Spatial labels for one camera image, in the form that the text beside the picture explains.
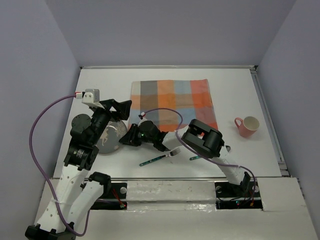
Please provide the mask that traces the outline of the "grey reindeer plate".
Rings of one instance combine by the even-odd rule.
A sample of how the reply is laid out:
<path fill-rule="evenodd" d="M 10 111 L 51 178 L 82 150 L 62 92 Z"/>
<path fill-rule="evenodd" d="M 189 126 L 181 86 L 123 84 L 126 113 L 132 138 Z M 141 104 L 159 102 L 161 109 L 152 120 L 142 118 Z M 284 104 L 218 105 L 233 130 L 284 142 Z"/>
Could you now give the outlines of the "grey reindeer plate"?
<path fill-rule="evenodd" d="M 127 127 L 121 120 L 110 121 L 100 136 L 96 146 L 100 155 L 111 154 L 120 148 L 119 140 L 127 133 Z"/>

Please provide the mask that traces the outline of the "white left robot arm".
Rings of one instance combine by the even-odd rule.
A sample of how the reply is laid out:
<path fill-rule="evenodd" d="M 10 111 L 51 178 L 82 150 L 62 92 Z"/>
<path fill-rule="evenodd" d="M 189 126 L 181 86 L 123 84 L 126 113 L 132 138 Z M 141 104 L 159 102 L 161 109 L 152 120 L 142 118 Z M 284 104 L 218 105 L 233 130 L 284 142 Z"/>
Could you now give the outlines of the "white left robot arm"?
<path fill-rule="evenodd" d="M 99 153 L 96 144 L 110 121 L 129 118 L 131 100 L 117 102 L 114 99 L 87 102 L 92 116 L 77 115 L 71 122 L 71 140 L 64 159 L 61 176 L 56 187 L 39 164 L 33 149 L 33 134 L 40 120 L 38 116 L 29 133 L 29 150 L 38 170 L 47 182 L 52 197 L 36 224 L 25 231 L 29 240 L 74 240 L 85 232 L 76 232 L 82 220 L 88 221 L 90 209 L 103 195 L 110 192 L 111 177 L 94 172 L 88 182 L 85 178 Z"/>

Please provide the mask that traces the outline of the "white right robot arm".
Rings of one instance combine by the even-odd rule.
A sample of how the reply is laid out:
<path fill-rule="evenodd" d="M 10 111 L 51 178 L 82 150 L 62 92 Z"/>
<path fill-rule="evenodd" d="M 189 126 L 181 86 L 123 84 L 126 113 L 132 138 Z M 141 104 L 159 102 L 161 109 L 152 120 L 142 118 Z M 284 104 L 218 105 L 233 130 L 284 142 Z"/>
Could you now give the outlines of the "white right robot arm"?
<path fill-rule="evenodd" d="M 134 147 L 147 143 L 160 152 L 184 146 L 195 155 L 217 165 L 235 191 L 249 191 L 249 169 L 233 159 L 221 132 L 197 119 L 181 129 L 168 132 L 160 131 L 151 120 L 142 120 L 139 124 L 132 124 L 119 142 Z"/>

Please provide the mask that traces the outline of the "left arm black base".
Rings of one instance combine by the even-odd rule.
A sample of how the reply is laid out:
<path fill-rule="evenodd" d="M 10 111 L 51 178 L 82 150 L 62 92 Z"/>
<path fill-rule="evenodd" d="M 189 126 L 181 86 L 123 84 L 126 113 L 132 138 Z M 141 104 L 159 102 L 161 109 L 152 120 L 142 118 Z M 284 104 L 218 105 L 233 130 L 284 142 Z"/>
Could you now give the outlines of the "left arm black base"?
<path fill-rule="evenodd" d="M 122 211 L 127 209 L 127 183 L 112 182 L 109 192 L 103 194 L 94 202 L 91 210 Z"/>

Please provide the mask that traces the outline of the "checkered orange blue cloth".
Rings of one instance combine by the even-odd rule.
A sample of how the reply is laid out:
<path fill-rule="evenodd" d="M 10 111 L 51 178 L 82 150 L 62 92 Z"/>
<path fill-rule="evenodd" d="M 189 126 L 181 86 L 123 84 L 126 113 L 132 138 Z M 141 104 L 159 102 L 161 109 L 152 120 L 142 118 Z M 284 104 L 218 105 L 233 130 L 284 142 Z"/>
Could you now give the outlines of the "checkered orange blue cloth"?
<path fill-rule="evenodd" d="M 128 125 L 138 124 L 140 113 L 163 132 L 174 131 L 197 119 L 218 128 L 207 79 L 134 81 L 131 85 L 131 109 Z"/>

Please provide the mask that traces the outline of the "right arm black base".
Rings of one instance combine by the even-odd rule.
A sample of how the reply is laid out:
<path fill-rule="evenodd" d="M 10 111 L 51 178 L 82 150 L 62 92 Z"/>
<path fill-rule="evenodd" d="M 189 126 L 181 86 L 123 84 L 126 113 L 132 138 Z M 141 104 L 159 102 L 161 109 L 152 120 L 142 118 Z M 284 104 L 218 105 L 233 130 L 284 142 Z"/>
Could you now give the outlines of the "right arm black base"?
<path fill-rule="evenodd" d="M 262 198 L 259 185 L 251 181 L 248 191 L 242 191 L 237 185 L 232 185 L 227 181 L 214 183 L 216 203 L 218 210 L 250 210 L 263 209 Z"/>

